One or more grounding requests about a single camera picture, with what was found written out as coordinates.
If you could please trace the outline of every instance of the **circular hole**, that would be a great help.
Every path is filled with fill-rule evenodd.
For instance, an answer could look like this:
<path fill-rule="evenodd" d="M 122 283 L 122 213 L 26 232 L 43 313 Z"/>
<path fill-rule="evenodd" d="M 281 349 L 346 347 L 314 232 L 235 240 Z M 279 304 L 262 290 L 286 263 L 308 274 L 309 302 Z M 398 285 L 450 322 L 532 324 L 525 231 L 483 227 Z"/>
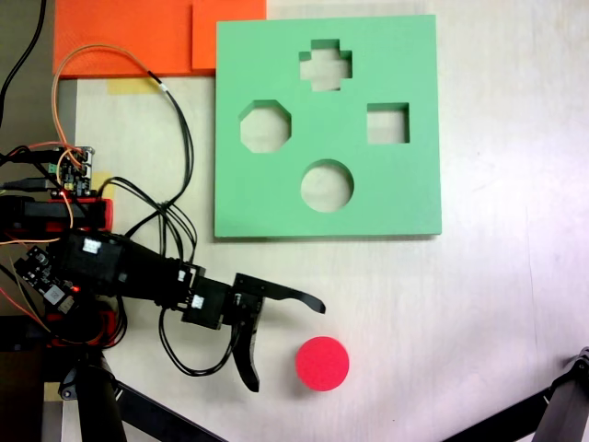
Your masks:
<path fill-rule="evenodd" d="M 332 159 L 312 164 L 301 183 L 303 200 L 318 212 L 341 209 L 350 201 L 352 194 L 352 174 L 343 164 Z"/>

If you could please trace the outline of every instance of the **robotic arm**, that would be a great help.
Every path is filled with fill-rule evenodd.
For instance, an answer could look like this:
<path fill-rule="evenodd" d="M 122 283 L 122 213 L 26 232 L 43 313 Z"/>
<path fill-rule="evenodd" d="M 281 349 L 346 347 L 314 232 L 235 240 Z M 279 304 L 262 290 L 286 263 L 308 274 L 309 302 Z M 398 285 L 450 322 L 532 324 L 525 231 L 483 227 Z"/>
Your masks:
<path fill-rule="evenodd" d="M 124 236 L 72 230 L 48 251 L 33 248 L 17 272 L 45 298 L 49 308 L 67 316 L 84 311 L 95 296 L 134 297 L 162 307 L 160 337 L 168 354 L 189 376 L 218 371 L 233 354 L 239 376 L 251 391 L 260 380 L 253 360 L 256 331 L 264 300 L 297 299 L 317 313 L 325 305 L 307 293 L 238 273 L 233 285 L 204 277 L 205 269 L 165 258 Z M 192 370 L 175 357 L 163 332 L 168 309 L 182 312 L 182 321 L 219 330 L 232 328 L 224 359 L 209 370 Z"/>

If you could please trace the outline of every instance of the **green foam board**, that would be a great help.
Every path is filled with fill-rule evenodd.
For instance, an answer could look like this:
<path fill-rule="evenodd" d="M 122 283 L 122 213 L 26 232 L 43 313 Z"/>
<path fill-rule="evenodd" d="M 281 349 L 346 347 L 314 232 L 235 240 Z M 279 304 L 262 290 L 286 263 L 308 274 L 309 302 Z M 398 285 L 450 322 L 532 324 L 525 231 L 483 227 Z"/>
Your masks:
<path fill-rule="evenodd" d="M 300 77 L 312 49 L 352 60 L 340 90 Z M 221 22 L 217 36 L 214 233 L 220 237 L 439 234 L 442 231 L 435 17 Z M 279 105 L 291 136 L 252 153 L 240 123 Z M 405 143 L 372 145 L 367 112 L 404 110 Z M 301 196 L 312 165 L 343 165 L 350 201 L 317 212 Z"/>

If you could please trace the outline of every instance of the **orange board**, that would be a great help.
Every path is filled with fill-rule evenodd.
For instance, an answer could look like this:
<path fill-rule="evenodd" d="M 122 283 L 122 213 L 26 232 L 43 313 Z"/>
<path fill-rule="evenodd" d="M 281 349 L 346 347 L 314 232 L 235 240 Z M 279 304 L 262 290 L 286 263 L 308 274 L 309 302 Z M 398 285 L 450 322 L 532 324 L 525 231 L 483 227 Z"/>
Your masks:
<path fill-rule="evenodd" d="M 266 0 L 194 0 L 192 8 L 192 70 L 212 76 L 216 67 L 218 21 L 264 20 Z"/>
<path fill-rule="evenodd" d="M 133 52 L 159 76 L 213 75 L 216 21 L 265 17 L 265 0 L 55 0 L 53 71 L 75 48 L 109 43 Z M 95 50 L 73 58 L 63 76 L 144 72 L 124 55 Z"/>

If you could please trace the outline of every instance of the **white table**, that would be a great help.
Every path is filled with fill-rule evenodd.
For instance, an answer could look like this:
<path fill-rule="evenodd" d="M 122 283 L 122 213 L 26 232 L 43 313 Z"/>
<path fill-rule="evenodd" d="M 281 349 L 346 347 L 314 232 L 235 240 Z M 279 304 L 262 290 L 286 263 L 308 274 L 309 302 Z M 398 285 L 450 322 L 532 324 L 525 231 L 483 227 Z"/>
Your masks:
<path fill-rule="evenodd" d="M 589 3 L 361 3 L 269 0 L 269 16 L 437 16 L 438 238 L 215 242 L 214 81 L 166 80 L 196 144 L 180 206 L 200 233 L 197 263 L 226 283 L 242 272 L 297 287 L 328 308 L 266 303 L 254 394 L 232 361 L 209 378 L 183 376 L 159 343 L 159 309 L 127 301 L 128 334 L 107 352 L 117 378 L 230 441 L 441 440 L 546 387 L 589 343 Z M 178 122 L 161 96 L 79 81 L 76 118 L 75 141 L 97 149 L 97 169 L 158 200 L 179 187 Z M 123 192 L 115 210 L 117 232 L 150 212 Z M 156 225 L 136 238 L 156 249 Z M 229 337 L 179 314 L 167 328 L 196 367 L 216 362 Z M 295 375 L 297 348 L 317 335 L 340 339 L 351 357 L 348 378 L 327 393 Z"/>

